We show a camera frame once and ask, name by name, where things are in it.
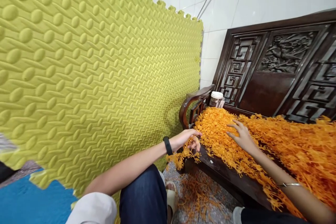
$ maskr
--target carved panel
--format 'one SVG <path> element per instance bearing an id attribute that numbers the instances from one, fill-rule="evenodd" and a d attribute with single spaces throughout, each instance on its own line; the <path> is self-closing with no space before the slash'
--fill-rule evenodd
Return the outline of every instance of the carved panel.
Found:
<path id="1" fill-rule="evenodd" d="M 295 74 L 317 34 L 307 31 L 274 36 L 258 71 Z"/>
<path id="2" fill-rule="evenodd" d="M 253 54 L 260 43 L 261 36 L 237 37 L 233 42 L 233 50 L 228 60 L 229 67 L 224 76 L 220 92 L 224 94 L 227 105 L 234 106 L 246 73 L 251 66 Z"/>
<path id="3" fill-rule="evenodd" d="M 319 116 L 333 117 L 336 107 L 336 40 L 321 59 L 315 59 L 301 81 L 286 118 L 310 123 Z"/>

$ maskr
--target blue foam mat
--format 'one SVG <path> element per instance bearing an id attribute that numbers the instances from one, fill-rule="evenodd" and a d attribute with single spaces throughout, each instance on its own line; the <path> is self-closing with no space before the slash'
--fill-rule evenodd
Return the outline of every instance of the blue foam mat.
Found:
<path id="1" fill-rule="evenodd" d="M 0 223 L 64 224 L 70 205 L 77 201 L 72 189 L 58 181 L 41 190 L 29 181 L 29 175 L 0 189 Z"/>

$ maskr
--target white shirt sleeve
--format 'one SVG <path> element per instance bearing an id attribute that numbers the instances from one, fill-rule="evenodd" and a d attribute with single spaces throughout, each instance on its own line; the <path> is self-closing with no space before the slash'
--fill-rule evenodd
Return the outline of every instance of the white shirt sleeve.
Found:
<path id="1" fill-rule="evenodd" d="M 117 205 L 112 197 L 92 192 L 76 203 L 66 224 L 113 224 L 116 215 Z"/>

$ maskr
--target carved wooden backrest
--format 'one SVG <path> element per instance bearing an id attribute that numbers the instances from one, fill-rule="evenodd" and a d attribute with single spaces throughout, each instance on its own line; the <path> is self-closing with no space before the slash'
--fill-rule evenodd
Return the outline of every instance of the carved wooden backrest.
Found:
<path id="1" fill-rule="evenodd" d="M 336 10 L 229 29 L 213 83 L 236 114 L 336 119 Z"/>

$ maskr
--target orange shredded strips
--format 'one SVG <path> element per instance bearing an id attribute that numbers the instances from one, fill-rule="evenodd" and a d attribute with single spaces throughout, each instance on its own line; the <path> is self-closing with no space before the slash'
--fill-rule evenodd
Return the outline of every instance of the orange shredded strips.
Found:
<path id="1" fill-rule="evenodd" d="M 220 186 L 201 170 L 192 169 L 188 174 L 181 175 L 179 181 L 182 195 L 178 207 L 187 215 L 184 223 L 198 223 L 196 220 L 199 217 L 205 223 L 215 223 L 211 217 L 212 208 L 219 209 L 224 218 L 230 218 L 224 212 L 221 201 L 215 197 Z"/>
<path id="2" fill-rule="evenodd" d="M 221 158 L 240 176 L 246 174 L 257 180 L 263 186 L 273 210 L 281 211 L 285 205 L 293 215 L 300 218 L 303 218 L 301 213 L 262 167 L 226 134 L 226 131 L 236 133 L 235 129 L 226 126 L 232 124 L 233 119 L 248 127 L 260 149 L 278 157 L 301 185 L 336 211 L 336 122 L 326 117 L 318 119 L 316 124 L 288 122 L 282 116 L 263 118 L 257 114 L 250 118 L 243 115 L 238 117 L 225 109 L 208 107 L 195 123 L 194 128 L 203 134 L 200 142 L 206 147 L 208 155 Z M 184 158 L 193 157 L 197 162 L 200 161 L 200 154 L 193 154 L 187 148 L 190 141 L 184 145 L 182 153 L 175 153 L 168 158 L 177 169 L 183 167 Z"/>

